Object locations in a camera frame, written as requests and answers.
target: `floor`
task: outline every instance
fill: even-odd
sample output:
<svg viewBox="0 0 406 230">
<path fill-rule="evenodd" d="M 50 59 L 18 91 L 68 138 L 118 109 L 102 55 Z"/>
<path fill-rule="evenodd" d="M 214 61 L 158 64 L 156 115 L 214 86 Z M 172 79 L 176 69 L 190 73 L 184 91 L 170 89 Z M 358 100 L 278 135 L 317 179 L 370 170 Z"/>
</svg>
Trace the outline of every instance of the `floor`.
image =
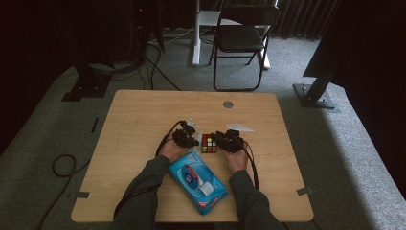
<svg viewBox="0 0 406 230">
<path fill-rule="evenodd" d="M 192 39 L 184 36 L 167 38 L 167 41 L 166 52 L 159 59 L 158 50 L 152 46 L 148 47 L 147 57 L 157 63 L 168 79 L 153 70 L 147 61 L 139 71 L 115 74 L 104 98 L 83 98 L 80 102 L 61 101 L 78 78 L 74 68 L 55 80 L 30 120 L 0 157 L 0 229 L 108 228 L 108 223 L 76 223 L 70 219 L 75 204 L 73 194 L 79 190 L 86 168 L 68 181 L 69 178 L 56 176 L 52 165 L 62 154 L 74 155 L 77 169 L 88 162 L 114 93 L 124 88 L 150 89 L 147 76 L 152 72 L 155 90 L 176 90 L 170 80 L 181 90 L 214 91 L 213 66 L 207 65 L 211 45 L 202 42 L 201 63 L 193 67 Z M 314 222 L 288 222 L 286 226 L 291 230 L 406 229 L 406 201 L 384 167 L 345 90 L 334 84 L 328 86 L 327 92 L 337 105 L 334 110 L 301 107 L 292 85 L 314 82 L 313 78 L 302 75 L 317 45 L 317 40 L 273 37 L 268 52 L 271 68 L 264 72 L 256 91 L 277 95 L 304 184 L 315 191 L 309 195 Z M 232 63 L 240 65 L 233 69 Z M 119 69 L 127 64 L 116 63 Z M 104 66 L 95 67 L 110 71 Z M 255 62 L 244 66 L 239 60 L 222 62 L 219 68 L 219 76 L 224 79 L 220 83 L 231 82 L 232 86 L 255 83 L 258 69 Z M 60 174 L 70 173 L 72 167 L 73 161 L 67 157 L 55 162 Z M 216 225 L 216 229 L 235 227 L 229 223 Z"/>
</svg>

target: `wet wipes package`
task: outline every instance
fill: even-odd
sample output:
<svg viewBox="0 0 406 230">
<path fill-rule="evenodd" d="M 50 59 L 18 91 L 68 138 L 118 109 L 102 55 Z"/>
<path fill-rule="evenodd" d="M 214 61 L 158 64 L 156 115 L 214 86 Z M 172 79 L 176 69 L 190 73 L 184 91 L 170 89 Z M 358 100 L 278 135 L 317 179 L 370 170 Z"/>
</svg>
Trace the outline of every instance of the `wet wipes package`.
<svg viewBox="0 0 406 230">
<path fill-rule="evenodd" d="M 201 215 L 208 214 L 227 195 L 224 184 L 194 151 L 173 163 L 169 172 Z"/>
</svg>

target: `table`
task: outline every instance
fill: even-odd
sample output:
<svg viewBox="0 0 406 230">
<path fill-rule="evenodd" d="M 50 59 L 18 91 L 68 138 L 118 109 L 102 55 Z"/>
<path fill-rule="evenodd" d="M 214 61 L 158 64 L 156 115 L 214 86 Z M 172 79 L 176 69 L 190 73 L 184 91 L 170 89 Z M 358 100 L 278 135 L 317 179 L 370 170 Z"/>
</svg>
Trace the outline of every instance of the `table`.
<svg viewBox="0 0 406 230">
<path fill-rule="evenodd" d="M 224 102 L 233 103 L 227 108 Z M 165 134 L 179 120 L 190 118 L 196 133 L 226 131 L 238 122 L 254 131 L 241 132 L 255 156 L 259 185 L 280 221 L 308 221 L 313 212 L 307 195 L 298 195 L 304 182 L 283 121 L 278 100 L 267 93 L 120 90 L 111 104 L 90 162 L 72 220 L 112 221 L 114 209 L 130 181 L 153 158 Z M 207 216 L 200 216 L 168 174 L 158 191 L 158 222 L 237 221 L 224 156 L 202 154 L 203 161 L 223 181 L 229 195 Z"/>
<path fill-rule="evenodd" d="M 220 11 L 201 11 L 200 0 L 196 0 L 196 19 L 195 19 L 195 34 L 194 34 L 194 48 L 193 48 L 193 60 L 192 65 L 198 66 L 200 63 L 200 26 L 217 26 L 217 19 L 220 16 Z M 227 20 L 224 24 L 236 24 L 235 22 Z M 265 56 L 265 62 L 263 69 L 269 69 L 268 55 Z"/>
</svg>

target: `gray sleeve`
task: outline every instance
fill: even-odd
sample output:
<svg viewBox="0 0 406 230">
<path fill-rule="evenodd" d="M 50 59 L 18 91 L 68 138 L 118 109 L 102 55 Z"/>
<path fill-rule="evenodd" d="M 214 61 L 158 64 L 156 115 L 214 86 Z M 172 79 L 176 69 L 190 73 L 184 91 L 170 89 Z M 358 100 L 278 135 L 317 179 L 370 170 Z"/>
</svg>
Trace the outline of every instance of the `gray sleeve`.
<svg viewBox="0 0 406 230">
<path fill-rule="evenodd" d="M 159 186 L 168 172 L 169 160 L 158 155 L 147 162 L 144 169 L 128 185 L 123 198 L 135 192 Z M 157 190 L 148 191 L 129 199 L 114 217 L 109 230 L 151 230 L 155 226 L 158 207 Z"/>
<path fill-rule="evenodd" d="M 242 229 L 284 229 L 272 215 L 268 198 L 254 187 L 247 171 L 233 173 L 229 182 L 236 200 L 237 215 Z"/>
</svg>

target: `hand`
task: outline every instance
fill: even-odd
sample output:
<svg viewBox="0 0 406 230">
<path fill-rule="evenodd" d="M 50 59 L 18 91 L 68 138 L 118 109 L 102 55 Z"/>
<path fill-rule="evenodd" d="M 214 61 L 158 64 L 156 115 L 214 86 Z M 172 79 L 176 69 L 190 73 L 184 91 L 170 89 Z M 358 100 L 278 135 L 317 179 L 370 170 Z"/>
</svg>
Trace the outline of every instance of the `hand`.
<svg viewBox="0 0 406 230">
<path fill-rule="evenodd" d="M 172 139 L 172 133 L 168 136 L 166 141 L 167 142 L 159 151 L 159 155 L 167 157 L 171 164 L 180 159 L 189 151 L 189 148 L 183 148 L 176 145 L 176 143 Z"/>
<path fill-rule="evenodd" d="M 245 153 L 244 149 L 241 149 L 236 153 L 228 152 L 222 148 L 219 148 L 219 149 L 226 157 L 227 164 L 228 164 L 228 167 L 229 167 L 231 173 L 235 173 L 237 171 L 247 169 L 248 156 Z"/>
</svg>

